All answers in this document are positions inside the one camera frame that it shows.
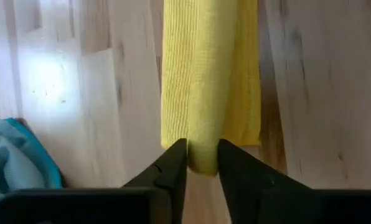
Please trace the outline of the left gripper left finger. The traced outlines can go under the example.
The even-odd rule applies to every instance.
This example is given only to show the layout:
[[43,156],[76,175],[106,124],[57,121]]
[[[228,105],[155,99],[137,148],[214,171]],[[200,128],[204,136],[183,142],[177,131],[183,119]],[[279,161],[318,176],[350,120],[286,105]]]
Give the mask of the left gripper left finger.
[[187,180],[187,141],[177,140],[122,187],[123,205],[135,224],[182,224]]

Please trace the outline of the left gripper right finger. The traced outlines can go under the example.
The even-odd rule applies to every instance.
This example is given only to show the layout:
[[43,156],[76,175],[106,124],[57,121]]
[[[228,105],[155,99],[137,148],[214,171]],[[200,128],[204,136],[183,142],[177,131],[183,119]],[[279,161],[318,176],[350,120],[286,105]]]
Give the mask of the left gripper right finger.
[[309,187],[224,139],[218,173],[233,224],[316,224]]

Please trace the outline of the yellow microfiber towel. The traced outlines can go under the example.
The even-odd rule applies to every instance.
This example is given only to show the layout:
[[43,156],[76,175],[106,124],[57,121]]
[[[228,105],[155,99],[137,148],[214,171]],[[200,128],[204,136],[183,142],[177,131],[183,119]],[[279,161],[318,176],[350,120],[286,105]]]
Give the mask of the yellow microfiber towel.
[[185,139],[198,174],[218,172],[218,143],[260,143],[258,0],[164,0],[161,145]]

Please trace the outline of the light blue microfiber towel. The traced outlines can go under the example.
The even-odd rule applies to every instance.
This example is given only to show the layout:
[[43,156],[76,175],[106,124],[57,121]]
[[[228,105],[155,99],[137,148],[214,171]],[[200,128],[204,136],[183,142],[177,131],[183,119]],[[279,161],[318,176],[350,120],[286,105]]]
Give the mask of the light blue microfiber towel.
[[18,119],[0,119],[0,199],[22,189],[61,189],[58,166]]

